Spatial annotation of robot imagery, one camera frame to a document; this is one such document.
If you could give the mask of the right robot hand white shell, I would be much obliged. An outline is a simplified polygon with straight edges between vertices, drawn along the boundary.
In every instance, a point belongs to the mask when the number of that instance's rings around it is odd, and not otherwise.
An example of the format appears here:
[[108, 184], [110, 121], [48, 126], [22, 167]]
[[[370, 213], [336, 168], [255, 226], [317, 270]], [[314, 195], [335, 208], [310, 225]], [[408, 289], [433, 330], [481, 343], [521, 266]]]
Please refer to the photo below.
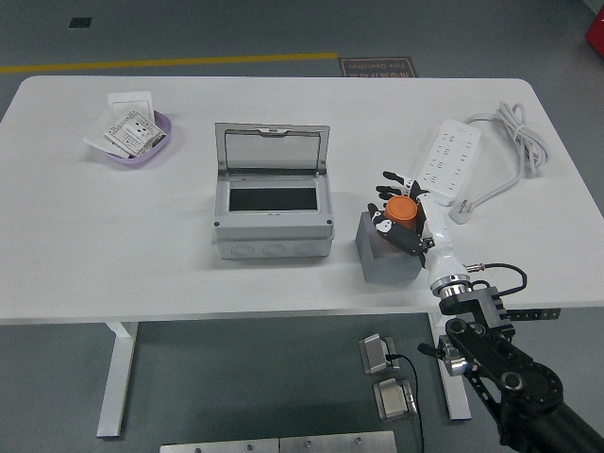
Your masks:
[[434, 295], [445, 298], [468, 292], [468, 271], [454, 256], [446, 221], [436, 199], [414, 179], [388, 171], [383, 176], [398, 185], [377, 186], [379, 198], [390, 203], [398, 196], [407, 196], [418, 211], [414, 226], [407, 227], [388, 215], [385, 207], [379, 208], [370, 203], [368, 211], [378, 236], [421, 261], [428, 271], [428, 286]]

